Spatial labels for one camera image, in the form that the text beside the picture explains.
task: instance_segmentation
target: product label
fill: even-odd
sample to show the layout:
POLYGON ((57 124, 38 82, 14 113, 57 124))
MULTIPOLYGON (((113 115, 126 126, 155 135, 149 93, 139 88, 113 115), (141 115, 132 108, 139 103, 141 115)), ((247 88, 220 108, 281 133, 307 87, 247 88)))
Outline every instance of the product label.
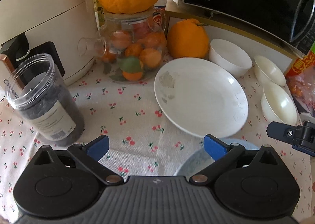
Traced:
POLYGON ((306 70, 308 67, 314 66, 315 54, 313 51, 309 51, 307 56, 303 59, 298 58, 292 65, 291 69, 287 72, 286 77, 296 76, 306 70))
POLYGON ((64 139, 76 126, 59 101, 41 117, 32 119, 31 123, 44 137, 53 141, 64 139))
MULTIPOLYGON (((162 9, 162 10, 165 10, 165 6, 158 6, 158 8, 162 9)), ((161 13, 159 11, 154 11, 153 12, 153 21, 161 26, 161 22, 162 22, 162 16, 161 16, 161 13)))

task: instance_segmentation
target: white plate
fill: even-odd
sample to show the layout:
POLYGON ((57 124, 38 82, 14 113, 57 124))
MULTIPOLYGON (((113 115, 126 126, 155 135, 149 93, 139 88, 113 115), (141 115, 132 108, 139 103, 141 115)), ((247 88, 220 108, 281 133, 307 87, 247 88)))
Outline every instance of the white plate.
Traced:
MULTIPOLYGON (((243 145, 246 149, 259 150, 259 147, 254 144, 247 142, 245 140, 239 139, 221 139, 226 144, 239 143, 243 145)), ((190 158, 188 158, 175 172, 175 176, 185 176, 187 180, 195 173, 200 172, 202 169, 206 168, 212 164, 214 160, 209 154, 204 151, 204 148, 193 153, 190 158)))
POLYGON ((154 92, 168 119, 199 138, 230 137, 248 116, 247 98, 237 80, 204 59, 179 58, 165 64, 155 77, 154 92))

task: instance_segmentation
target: clear plastic jar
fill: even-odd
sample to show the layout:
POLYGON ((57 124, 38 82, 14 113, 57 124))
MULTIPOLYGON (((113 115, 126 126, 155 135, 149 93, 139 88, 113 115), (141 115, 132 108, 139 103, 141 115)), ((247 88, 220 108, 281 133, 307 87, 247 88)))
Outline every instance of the clear plastic jar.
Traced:
POLYGON ((49 54, 21 63, 7 81, 10 105, 47 140, 59 146, 75 143, 84 119, 49 54))
POLYGON ((94 55, 106 63, 117 62, 115 81, 138 81, 158 70, 166 52, 165 13, 152 7, 136 14, 105 13, 105 24, 95 38, 82 38, 79 55, 94 55), (162 15, 161 26, 153 21, 153 11, 162 15))

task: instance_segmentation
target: blue gripper pad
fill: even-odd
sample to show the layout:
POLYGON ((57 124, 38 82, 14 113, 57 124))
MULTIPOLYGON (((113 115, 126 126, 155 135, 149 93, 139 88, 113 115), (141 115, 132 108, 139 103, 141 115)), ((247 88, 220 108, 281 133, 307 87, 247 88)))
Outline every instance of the blue gripper pad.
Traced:
POLYGON ((293 145, 292 145, 292 148, 296 149, 298 151, 301 151, 301 152, 303 152, 305 154, 308 154, 310 156, 315 156, 315 153, 310 151, 310 150, 308 150, 307 148, 297 147, 297 146, 293 146, 293 145))
POLYGON ((86 149, 85 152, 88 156, 95 161, 100 161, 109 150, 109 138, 106 135, 102 135, 86 144, 84 148, 86 149))
POLYGON ((208 134, 204 137, 204 150, 213 158, 214 161, 225 156, 230 146, 216 137, 208 134))

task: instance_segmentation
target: tangerine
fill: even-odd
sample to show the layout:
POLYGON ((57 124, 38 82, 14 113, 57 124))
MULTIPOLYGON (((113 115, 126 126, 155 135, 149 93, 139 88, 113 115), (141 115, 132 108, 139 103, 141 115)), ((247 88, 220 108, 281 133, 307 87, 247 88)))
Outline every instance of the tangerine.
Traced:
POLYGON ((115 31, 110 36, 110 41, 115 48, 123 50, 132 44, 132 36, 128 31, 115 31))
MULTIPOLYGON (((140 65, 141 65, 141 68, 143 69, 143 62, 142 61, 140 61, 140 65)), ((129 81, 139 81, 143 76, 143 72, 140 71, 137 73, 128 73, 128 72, 123 71, 122 75, 124 76, 124 78, 126 78, 129 81)))
POLYGON ((116 54, 106 51, 102 57, 99 57, 99 59, 103 62, 113 63, 116 60, 116 54))
POLYGON ((154 69, 160 65, 162 54, 154 48, 147 48, 141 51, 139 59, 149 68, 154 69))
POLYGON ((125 50, 125 56, 129 57, 129 56, 135 56, 135 57, 139 57, 141 51, 143 50, 141 44, 139 43, 134 43, 131 44, 130 46, 128 46, 125 50))
POLYGON ((134 24, 133 32, 134 32, 135 40, 139 40, 141 38, 144 38, 146 35, 148 35, 150 33, 150 27, 147 20, 145 20, 145 22, 134 24))
POLYGON ((147 35, 145 38, 138 40, 144 48, 158 48, 166 46, 166 39, 163 32, 154 32, 147 35))

